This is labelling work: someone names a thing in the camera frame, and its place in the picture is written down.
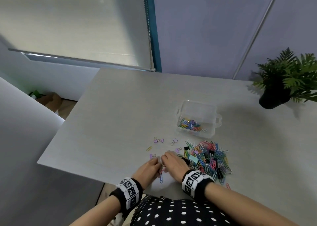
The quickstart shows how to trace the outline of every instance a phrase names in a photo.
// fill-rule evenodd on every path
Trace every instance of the pile of paper clips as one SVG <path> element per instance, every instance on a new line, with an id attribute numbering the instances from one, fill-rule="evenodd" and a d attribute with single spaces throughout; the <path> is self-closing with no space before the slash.
<path id="1" fill-rule="evenodd" d="M 200 170 L 210 175 L 215 181 L 218 178 L 221 185 L 224 184 L 226 174 L 232 174 L 228 166 L 226 152 L 218 147 L 217 143 L 202 141 L 200 144 L 191 144 L 186 141 L 184 154 L 178 156 L 185 159 L 192 169 Z"/>
<path id="2" fill-rule="evenodd" d="M 191 119 L 187 119 L 187 118 L 183 118 L 183 119 L 179 120 L 179 127 L 185 128 L 185 129 L 189 129 L 189 130 L 192 130 L 192 131 L 196 131 L 196 132 L 199 132 L 199 131 L 205 132 L 205 131 L 207 131 L 207 129 L 203 130 L 201 128 L 201 125 L 197 121 L 191 120 Z"/>

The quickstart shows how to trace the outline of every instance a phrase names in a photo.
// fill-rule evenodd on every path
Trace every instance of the wristband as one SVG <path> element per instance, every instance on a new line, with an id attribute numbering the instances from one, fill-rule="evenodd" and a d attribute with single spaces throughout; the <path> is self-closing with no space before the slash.
<path id="1" fill-rule="evenodd" d="M 116 185 L 116 189 L 109 195 L 115 196 L 120 204 L 120 212 L 126 214 L 135 208 L 142 199 L 143 188 L 141 184 L 132 178 L 126 177 Z"/>
<path id="2" fill-rule="evenodd" d="M 182 189 L 193 199 L 204 201 L 206 200 L 205 188 L 207 184 L 211 182 L 215 182 L 211 176 L 199 170 L 190 169 L 183 177 Z"/>

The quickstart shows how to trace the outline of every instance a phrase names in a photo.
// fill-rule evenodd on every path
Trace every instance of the person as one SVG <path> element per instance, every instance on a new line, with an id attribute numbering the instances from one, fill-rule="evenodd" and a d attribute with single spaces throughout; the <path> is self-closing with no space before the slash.
<path id="1" fill-rule="evenodd" d="M 194 200 L 171 200 L 149 195 L 141 200 L 143 190 L 162 171 L 158 158 L 152 158 L 132 178 L 122 180 L 106 200 L 86 212 L 71 226 L 108 225 L 119 212 L 126 217 L 136 206 L 131 226 L 297 225 L 256 201 L 215 184 L 210 176 L 190 170 L 186 162 L 174 152 L 165 152 L 161 160 L 169 174 L 182 184 L 184 192 Z"/>

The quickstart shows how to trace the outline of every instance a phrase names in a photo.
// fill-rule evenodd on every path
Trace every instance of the potted plant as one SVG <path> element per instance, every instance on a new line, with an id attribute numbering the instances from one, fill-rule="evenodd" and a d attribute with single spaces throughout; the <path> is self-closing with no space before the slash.
<path id="1" fill-rule="evenodd" d="M 294 56 L 289 48 L 276 59 L 258 64 L 260 81 L 253 85 L 265 89 L 259 103 L 263 108 L 272 109 L 292 99 L 295 102 L 311 100 L 317 102 L 317 60 L 315 54 Z"/>

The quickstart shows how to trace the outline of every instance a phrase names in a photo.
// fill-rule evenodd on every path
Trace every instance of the fern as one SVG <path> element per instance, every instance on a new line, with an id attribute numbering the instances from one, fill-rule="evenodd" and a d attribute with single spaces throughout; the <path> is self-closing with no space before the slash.
<path id="1" fill-rule="evenodd" d="M 282 80 L 285 89 L 290 89 L 290 96 L 294 102 L 311 100 L 317 102 L 317 60 L 315 54 L 301 54 L 300 58 L 287 48 L 276 59 L 267 59 L 264 64 L 258 64 L 262 78 L 253 85 L 265 89 L 276 80 Z"/>

